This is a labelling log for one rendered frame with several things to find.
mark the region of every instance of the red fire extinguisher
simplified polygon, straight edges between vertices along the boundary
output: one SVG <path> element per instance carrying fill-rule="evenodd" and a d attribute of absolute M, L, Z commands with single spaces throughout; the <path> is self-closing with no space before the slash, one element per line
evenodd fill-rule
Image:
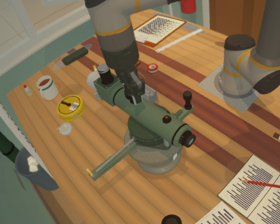
<path fill-rule="evenodd" d="M 181 0 L 180 6 L 181 11 L 185 14 L 192 14 L 197 10 L 196 0 Z"/>

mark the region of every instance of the red pencil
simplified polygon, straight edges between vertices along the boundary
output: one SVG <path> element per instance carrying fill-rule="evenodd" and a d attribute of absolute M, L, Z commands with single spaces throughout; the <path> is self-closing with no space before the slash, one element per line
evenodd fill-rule
<path fill-rule="evenodd" d="M 254 182 L 254 181 L 248 181 L 248 180 L 241 180 L 241 181 L 242 182 L 251 183 L 251 184 L 267 186 L 267 187 L 277 187 L 277 188 L 280 188 L 280 185 L 274 185 L 274 184 L 269 184 L 269 183 L 264 183 L 264 182 Z"/>

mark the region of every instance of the blue-gray bucket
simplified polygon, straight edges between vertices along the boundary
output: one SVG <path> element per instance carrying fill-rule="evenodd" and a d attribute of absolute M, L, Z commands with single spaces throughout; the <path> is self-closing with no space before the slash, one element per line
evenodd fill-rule
<path fill-rule="evenodd" d="M 30 172 L 28 165 L 28 157 L 31 154 L 23 147 L 16 156 L 15 169 L 16 171 L 25 178 L 29 179 L 34 184 L 42 187 L 47 191 L 54 191 L 59 188 L 55 180 L 40 166 L 38 165 L 37 172 Z"/>

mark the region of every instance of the black lever handle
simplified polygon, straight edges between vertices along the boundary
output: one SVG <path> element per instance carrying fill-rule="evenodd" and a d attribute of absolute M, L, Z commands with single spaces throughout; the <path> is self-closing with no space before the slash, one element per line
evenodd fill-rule
<path fill-rule="evenodd" d="M 67 105 L 68 107 L 70 107 L 70 106 L 71 106 L 71 104 L 70 104 L 70 103 L 68 103 L 68 102 L 64 102 L 64 101 L 62 101 L 62 102 L 61 102 L 61 104 L 65 104 L 65 105 Z"/>
<path fill-rule="evenodd" d="M 192 99 L 192 92 L 190 91 L 184 91 L 183 92 L 183 99 L 185 101 L 185 105 L 184 105 L 184 108 L 186 110 L 190 110 L 192 108 L 192 105 L 191 105 L 191 99 Z"/>

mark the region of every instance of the wooden door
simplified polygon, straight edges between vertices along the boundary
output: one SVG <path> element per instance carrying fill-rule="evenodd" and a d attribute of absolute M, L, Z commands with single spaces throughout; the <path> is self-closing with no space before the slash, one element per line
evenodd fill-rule
<path fill-rule="evenodd" d="M 266 0 L 209 0 L 210 28 L 224 35 L 260 33 Z"/>

